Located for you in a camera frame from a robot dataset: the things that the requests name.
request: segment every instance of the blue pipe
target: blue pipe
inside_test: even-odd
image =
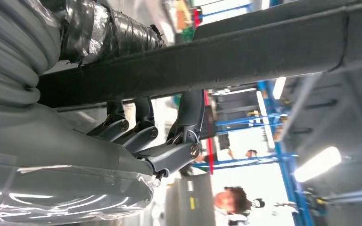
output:
[[[247,8],[248,11],[251,11],[251,3],[249,4],[246,4],[246,5],[243,5],[243,6],[238,6],[238,7],[234,7],[234,8],[229,8],[229,9],[224,9],[224,10],[221,10],[221,11],[218,11],[218,12],[214,12],[214,13],[209,13],[209,14],[203,14],[203,15],[200,15],[199,16],[199,19],[205,17],[205,16],[211,16],[211,15],[216,15],[216,14],[219,14],[219,13],[223,13],[223,12],[228,12],[228,11],[231,11],[231,10],[236,10],[236,9],[241,9],[241,8]]]
[[[265,161],[265,162],[251,162],[247,164],[242,165],[232,165],[232,166],[220,166],[220,167],[214,167],[215,170],[222,170],[222,169],[230,169],[230,168],[237,168],[237,167],[243,167],[243,166],[255,166],[255,165],[264,165],[264,164],[271,164],[271,163],[277,163],[278,160],[274,161]]]
[[[291,166],[292,171],[295,171],[297,169],[295,161],[288,161],[288,162],[289,162],[289,164]],[[297,204],[302,209],[302,215],[303,215],[302,218],[304,219],[305,225],[314,226],[313,218],[312,218],[312,216],[310,214],[309,207],[307,206],[306,196],[303,195],[302,186],[301,186],[301,184],[299,182],[296,181],[296,179],[294,177],[292,177],[292,179],[293,179],[293,182],[294,182],[294,184],[296,186]]]
[[[262,81],[258,83],[258,88],[260,91],[265,91],[268,96],[264,99],[264,104],[267,110],[267,113],[275,113],[277,109],[277,101],[272,95],[272,81]],[[291,202],[295,202],[301,207],[299,210],[299,215],[294,215],[294,221],[297,226],[313,226],[314,222],[311,218],[307,203],[305,202],[305,197],[303,195],[302,189],[296,180],[294,179],[291,168],[289,167],[294,161],[285,161],[282,158],[284,154],[281,143],[275,143],[275,152],[279,158],[280,170],[282,174],[282,179],[284,181],[285,190],[287,192],[288,199]]]
[[[279,116],[279,114],[270,114],[268,116],[266,116],[267,118],[273,118],[273,117],[277,117]],[[255,117],[246,117],[246,118],[240,118],[240,119],[233,119],[233,120],[228,120],[228,121],[217,121],[216,122],[216,126],[226,126],[226,125],[230,125],[230,124],[240,124],[240,123],[244,123],[244,122],[249,122],[250,120],[256,120],[256,119],[262,119],[263,116],[255,116]]]
[[[281,158],[290,158],[290,157],[297,157],[295,153],[285,153],[281,156]],[[218,164],[227,164],[227,163],[235,163],[240,161],[247,161],[247,160],[262,160],[262,159],[272,159],[272,158],[278,158],[278,155],[268,155],[268,156],[262,156],[262,157],[254,157],[254,158],[246,158],[246,159],[232,159],[232,160],[225,160],[225,161],[216,161],[214,162],[215,165]],[[209,166],[209,163],[195,163],[193,164],[195,167],[202,167],[202,166]]]

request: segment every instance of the red pole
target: red pole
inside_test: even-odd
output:
[[[207,90],[205,90],[205,105],[210,105],[209,103],[209,95],[207,94]],[[207,151],[209,153],[209,172],[210,174],[213,174],[214,170],[214,156],[213,156],[213,143],[212,139],[207,139]]]

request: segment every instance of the blue metal frame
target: blue metal frame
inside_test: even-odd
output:
[[[285,154],[282,155],[282,158],[290,158],[290,157],[297,157],[297,155],[294,154],[294,153],[285,153]],[[235,163],[235,162],[242,162],[242,161],[249,161],[249,160],[258,160],[258,161],[260,161],[260,160],[267,160],[267,159],[277,159],[278,160],[278,155],[274,154],[274,155],[253,157],[253,158],[245,158],[245,159],[232,159],[232,160],[225,160],[225,161],[215,161],[214,164],[219,165],[219,164]],[[207,163],[207,162],[195,163],[194,166],[196,166],[196,167],[209,166],[209,163]]]
[[[277,113],[279,109],[279,102],[274,99],[272,90],[274,88],[273,81],[262,81],[258,83],[258,88],[261,92],[265,92],[267,95],[263,95],[264,104],[267,113]],[[276,132],[276,128],[272,127],[271,131],[273,134]],[[285,150],[282,147],[281,142],[275,142],[274,151],[279,158],[279,164],[281,169],[282,178],[284,181],[285,189],[287,192],[288,199],[291,202],[295,202],[299,207],[299,214],[294,215],[295,225],[297,226],[314,226],[314,221],[308,209],[306,198],[303,195],[301,185],[296,182],[292,172],[296,169],[294,159],[284,158]]]
[[[212,16],[212,15],[216,15],[216,14],[219,14],[219,13],[224,13],[224,12],[228,12],[228,11],[236,10],[236,9],[241,9],[241,8],[246,8],[248,12],[251,12],[251,11],[252,11],[252,4],[249,3],[249,4],[246,4],[246,5],[243,5],[243,6],[238,6],[238,7],[234,7],[234,8],[228,8],[228,9],[224,9],[224,10],[221,10],[221,11],[218,11],[218,12],[214,12],[214,13],[203,14],[203,15],[200,15],[200,16],[199,16],[199,19],[201,19],[201,18],[203,18],[203,17],[206,17],[206,16]]]

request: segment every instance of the person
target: person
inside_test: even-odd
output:
[[[249,151],[246,152],[245,156],[247,158],[255,158],[255,157],[257,157],[257,151],[253,150],[253,149],[250,149]]]
[[[214,196],[214,206],[230,214],[242,214],[250,209],[252,203],[242,187],[224,187],[223,192]]]
[[[252,202],[246,198],[242,187],[224,187],[214,196],[214,214],[217,226],[228,225],[230,221],[244,221]]]

